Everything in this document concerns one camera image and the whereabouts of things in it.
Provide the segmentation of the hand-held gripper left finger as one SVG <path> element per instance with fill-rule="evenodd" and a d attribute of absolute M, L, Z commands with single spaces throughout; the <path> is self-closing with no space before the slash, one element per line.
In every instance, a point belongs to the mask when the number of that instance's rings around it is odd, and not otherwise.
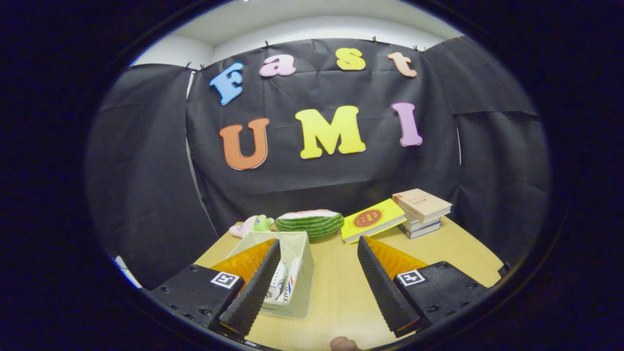
<path fill-rule="evenodd" d="M 173 313 L 203 328 L 245 337 L 280 259 L 279 239 L 269 238 L 212 267 L 189 265 L 150 293 Z"/>

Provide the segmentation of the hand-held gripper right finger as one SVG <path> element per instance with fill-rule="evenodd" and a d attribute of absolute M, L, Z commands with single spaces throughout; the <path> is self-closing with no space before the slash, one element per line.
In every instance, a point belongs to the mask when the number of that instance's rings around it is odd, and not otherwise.
<path fill-rule="evenodd" d="M 426 264 L 372 237 L 359 238 L 357 258 L 396 337 L 440 324 L 488 290 L 446 261 Z"/>

